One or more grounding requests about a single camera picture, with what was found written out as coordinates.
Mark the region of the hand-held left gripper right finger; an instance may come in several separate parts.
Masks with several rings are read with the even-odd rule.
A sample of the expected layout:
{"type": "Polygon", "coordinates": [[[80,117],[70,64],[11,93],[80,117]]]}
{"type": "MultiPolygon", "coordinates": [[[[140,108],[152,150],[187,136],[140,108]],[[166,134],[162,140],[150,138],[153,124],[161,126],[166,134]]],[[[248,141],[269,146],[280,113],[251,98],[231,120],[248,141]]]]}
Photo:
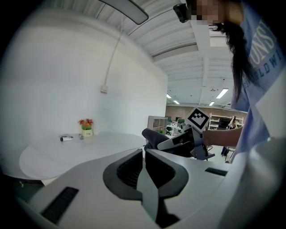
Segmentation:
{"type": "Polygon", "coordinates": [[[219,221],[230,192],[229,164],[200,161],[158,150],[145,153],[145,217],[150,221],[219,221]]]}

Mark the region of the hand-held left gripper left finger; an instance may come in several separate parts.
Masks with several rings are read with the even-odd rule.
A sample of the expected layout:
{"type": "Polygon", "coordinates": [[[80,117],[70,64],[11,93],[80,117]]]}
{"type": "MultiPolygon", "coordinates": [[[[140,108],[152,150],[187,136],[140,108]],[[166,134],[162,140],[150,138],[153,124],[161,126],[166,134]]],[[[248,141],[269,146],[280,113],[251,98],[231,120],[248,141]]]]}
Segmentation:
{"type": "Polygon", "coordinates": [[[142,167],[142,150],[128,150],[81,163],[29,201],[29,215],[42,229],[156,229],[141,193],[118,178],[117,168],[142,167]]]}

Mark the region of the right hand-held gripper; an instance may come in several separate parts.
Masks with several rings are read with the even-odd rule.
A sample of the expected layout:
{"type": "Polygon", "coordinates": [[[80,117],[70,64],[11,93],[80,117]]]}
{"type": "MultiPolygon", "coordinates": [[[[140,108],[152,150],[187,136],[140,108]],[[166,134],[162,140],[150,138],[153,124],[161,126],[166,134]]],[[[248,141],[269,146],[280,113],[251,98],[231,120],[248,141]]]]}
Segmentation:
{"type": "Polygon", "coordinates": [[[190,142],[193,149],[190,151],[192,157],[197,160],[208,160],[214,157],[214,154],[208,153],[208,147],[203,142],[203,131],[210,117],[206,115],[201,109],[193,108],[188,114],[183,126],[183,132],[173,138],[163,141],[157,145],[159,150],[167,150],[179,147],[184,143],[190,142]]]}

